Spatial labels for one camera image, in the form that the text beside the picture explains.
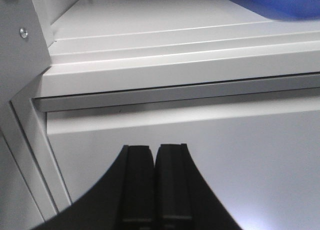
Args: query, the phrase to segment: white shelf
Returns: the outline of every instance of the white shelf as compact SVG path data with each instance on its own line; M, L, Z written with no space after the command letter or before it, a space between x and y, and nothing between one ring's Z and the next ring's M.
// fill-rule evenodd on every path
M79 0L52 25L39 95L319 71L320 20L269 19L235 2Z

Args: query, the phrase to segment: white metal cabinet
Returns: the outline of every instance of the white metal cabinet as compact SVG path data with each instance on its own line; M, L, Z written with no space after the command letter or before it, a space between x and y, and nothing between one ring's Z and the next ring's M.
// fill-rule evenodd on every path
M0 229L28 230L43 221L33 196L0 133Z
M244 230L320 225L320 91L52 112L47 133L73 201L122 145L187 143L200 172Z

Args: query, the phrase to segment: black plastic part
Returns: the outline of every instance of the black plastic part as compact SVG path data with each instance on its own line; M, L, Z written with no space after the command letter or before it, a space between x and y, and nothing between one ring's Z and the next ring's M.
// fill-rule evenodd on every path
M193 217L180 145L161 145L155 162L160 230L193 230Z
M83 197L34 230L117 230L126 173L128 146Z
M148 146L130 146L121 212L121 230L153 230L154 161Z
M194 230L241 230L197 169L186 144L181 155L187 176Z

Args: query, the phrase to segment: metal bolt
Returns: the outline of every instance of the metal bolt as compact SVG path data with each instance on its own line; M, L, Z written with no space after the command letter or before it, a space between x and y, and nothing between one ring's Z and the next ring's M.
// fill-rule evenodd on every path
M28 37L28 31L26 30L26 28L21 28L20 29L20 36L23 38L23 39L25 39L25 38L27 38Z

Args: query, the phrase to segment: metal frame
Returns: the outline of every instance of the metal frame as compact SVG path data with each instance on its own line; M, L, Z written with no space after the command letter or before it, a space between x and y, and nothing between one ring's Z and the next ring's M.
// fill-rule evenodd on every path
M53 112L316 87L320 87L320 73L37 98L34 105L41 112Z

